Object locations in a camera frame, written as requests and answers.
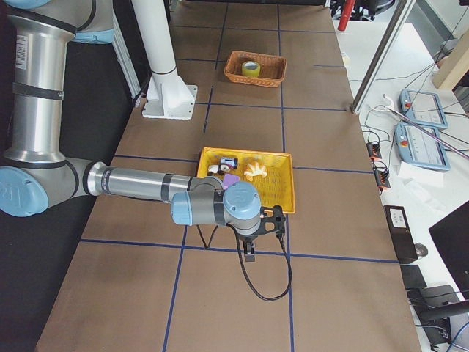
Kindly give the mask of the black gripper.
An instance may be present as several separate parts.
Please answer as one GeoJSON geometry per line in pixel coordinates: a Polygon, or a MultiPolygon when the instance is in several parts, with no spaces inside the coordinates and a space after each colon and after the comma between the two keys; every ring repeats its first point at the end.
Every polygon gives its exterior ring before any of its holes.
{"type": "Polygon", "coordinates": [[[256,260],[255,244],[256,235],[240,235],[240,240],[243,243],[244,258],[247,263],[253,263],[256,260]]]}

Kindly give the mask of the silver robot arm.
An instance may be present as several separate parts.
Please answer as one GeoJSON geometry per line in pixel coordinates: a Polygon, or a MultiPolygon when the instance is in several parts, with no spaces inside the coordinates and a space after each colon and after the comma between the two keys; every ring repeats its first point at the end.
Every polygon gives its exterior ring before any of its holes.
{"type": "Polygon", "coordinates": [[[182,225],[230,227],[241,260],[254,259],[254,239],[267,220],[258,191],[215,177],[120,169],[65,157],[59,149],[67,44],[110,43],[111,1],[8,1],[17,34],[12,146],[1,168],[1,209],[12,216],[42,213],[82,195],[161,201],[182,225]]]}

